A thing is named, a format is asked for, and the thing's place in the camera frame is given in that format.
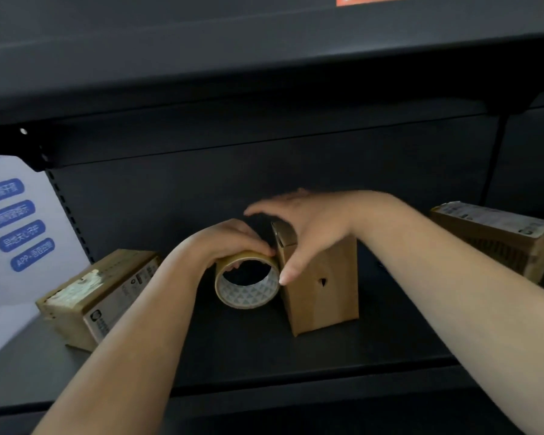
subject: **tape roll core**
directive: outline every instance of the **tape roll core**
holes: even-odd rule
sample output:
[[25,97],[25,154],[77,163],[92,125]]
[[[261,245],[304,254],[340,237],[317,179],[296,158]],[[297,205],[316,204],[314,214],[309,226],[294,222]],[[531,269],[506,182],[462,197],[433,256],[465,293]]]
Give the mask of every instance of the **tape roll core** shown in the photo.
[[[268,275],[261,281],[252,285],[236,285],[224,277],[226,268],[238,262],[252,260],[270,266]],[[247,310],[268,303],[278,293],[280,288],[279,278],[280,270],[278,270],[276,261],[261,253],[246,251],[222,258],[216,262],[216,294],[224,304],[233,308]]]

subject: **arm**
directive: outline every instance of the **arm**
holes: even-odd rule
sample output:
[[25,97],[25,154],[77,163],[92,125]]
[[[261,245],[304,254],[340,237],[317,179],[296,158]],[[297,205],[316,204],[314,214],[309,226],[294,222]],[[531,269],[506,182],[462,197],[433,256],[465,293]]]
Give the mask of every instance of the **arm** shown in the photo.
[[494,402],[528,433],[544,433],[544,290],[378,192],[261,201],[246,214],[289,221],[299,245],[281,275],[348,234],[386,266],[429,324]]
[[216,259],[243,250],[274,253],[239,220],[202,230],[177,246],[53,404],[34,434],[157,432],[199,280]]

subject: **brown cardboard box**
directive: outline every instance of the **brown cardboard box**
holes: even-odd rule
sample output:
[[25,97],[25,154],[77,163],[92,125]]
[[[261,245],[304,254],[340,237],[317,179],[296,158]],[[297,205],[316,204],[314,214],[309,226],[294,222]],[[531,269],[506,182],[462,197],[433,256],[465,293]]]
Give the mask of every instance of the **brown cardboard box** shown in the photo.
[[431,219],[455,236],[539,283],[544,276],[544,220],[459,201],[433,208]]
[[[272,223],[278,261],[284,267],[297,246],[296,233],[283,221]],[[347,237],[312,259],[281,290],[292,334],[358,319],[357,240]]]
[[119,249],[36,301],[67,345],[94,351],[155,274],[155,252]]

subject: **white poster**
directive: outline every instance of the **white poster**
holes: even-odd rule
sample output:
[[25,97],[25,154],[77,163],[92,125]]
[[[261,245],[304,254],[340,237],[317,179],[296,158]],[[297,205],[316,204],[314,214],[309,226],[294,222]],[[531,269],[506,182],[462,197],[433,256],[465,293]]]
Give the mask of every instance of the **white poster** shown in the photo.
[[0,348],[37,315],[37,298],[88,265],[46,174],[0,156]]

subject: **label on box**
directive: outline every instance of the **label on box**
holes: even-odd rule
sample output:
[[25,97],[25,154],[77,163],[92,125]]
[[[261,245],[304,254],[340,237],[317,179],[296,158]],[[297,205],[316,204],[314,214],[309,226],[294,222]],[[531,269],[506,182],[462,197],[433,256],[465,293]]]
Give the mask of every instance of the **label on box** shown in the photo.
[[158,259],[154,258],[83,316],[83,321],[87,324],[97,343],[101,343],[103,338],[109,334],[111,328],[135,302],[135,299],[149,283],[157,268]]
[[438,213],[444,213],[455,218],[472,221],[484,226],[495,227],[507,232],[521,234],[529,238],[539,238],[544,235],[544,220],[518,215],[497,209],[483,208],[481,206],[454,201],[444,204],[436,209]]

